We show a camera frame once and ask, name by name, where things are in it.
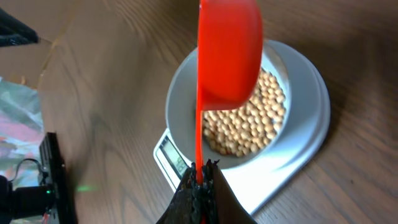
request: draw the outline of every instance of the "digital kitchen scale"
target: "digital kitchen scale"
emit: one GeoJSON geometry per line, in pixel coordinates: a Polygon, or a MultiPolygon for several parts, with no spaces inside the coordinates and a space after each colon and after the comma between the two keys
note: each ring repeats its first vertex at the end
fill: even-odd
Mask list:
{"type": "MultiPolygon", "coordinates": [[[[289,74],[294,96],[289,120],[272,150],[268,149],[264,156],[222,170],[235,196],[251,215],[312,158],[330,123],[329,95],[318,70],[288,45],[273,40],[268,44],[279,54],[289,74]]],[[[168,128],[154,149],[154,158],[175,191],[192,162],[177,149],[168,128]]]]}

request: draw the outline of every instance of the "white scale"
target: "white scale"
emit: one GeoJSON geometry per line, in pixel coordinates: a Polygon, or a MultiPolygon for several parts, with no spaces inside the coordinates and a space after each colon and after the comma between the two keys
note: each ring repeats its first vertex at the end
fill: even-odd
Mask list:
{"type": "MultiPolygon", "coordinates": [[[[235,196],[251,215],[314,156],[330,122],[329,95],[318,70],[293,48],[273,40],[268,44],[284,61],[289,74],[294,97],[289,120],[265,156],[222,170],[235,196]]],[[[175,147],[168,128],[156,144],[154,158],[175,191],[187,164],[192,162],[175,147]]]]}

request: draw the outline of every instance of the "brown wooden surface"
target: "brown wooden surface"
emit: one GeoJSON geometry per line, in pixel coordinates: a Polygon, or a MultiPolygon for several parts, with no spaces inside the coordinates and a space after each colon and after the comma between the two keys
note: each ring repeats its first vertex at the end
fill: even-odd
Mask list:
{"type": "MultiPolygon", "coordinates": [[[[264,32],[319,69],[328,137],[255,218],[259,223],[398,220],[398,6],[395,0],[262,0],[264,32]]],[[[172,191],[152,150],[167,90],[195,48],[197,0],[77,0],[39,91],[58,133],[80,223],[154,223],[172,191]]]]}

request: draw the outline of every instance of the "black device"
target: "black device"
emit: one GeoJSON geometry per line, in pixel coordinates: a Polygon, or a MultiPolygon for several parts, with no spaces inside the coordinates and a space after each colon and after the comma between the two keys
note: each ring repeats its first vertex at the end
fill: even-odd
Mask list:
{"type": "Polygon", "coordinates": [[[73,193],[67,185],[65,163],[55,133],[44,137],[40,156],[41,164],[34,159],[25,160],[37,163],[39,186],[13,190],[12,180],[0,176],[0,223],[37,215],[45,215],[48,224],[77,223],[73,193]]]}
{"type": "Polygon", "coordinates": [[[38,43],[36,32],[0,9],[0,47],[38,43]]]}

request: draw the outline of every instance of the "red measuring cup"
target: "red measuring cup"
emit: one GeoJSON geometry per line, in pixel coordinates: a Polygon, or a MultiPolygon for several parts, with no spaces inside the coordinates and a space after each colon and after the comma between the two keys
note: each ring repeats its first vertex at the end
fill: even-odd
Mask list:
{"type": "Polygon", "coordinates": [[[200,184],[202,111],[231,110],[245,103],[257,83],[261,54],[262,23],[255,0],[201,0],[196,110],[200,184]]]}

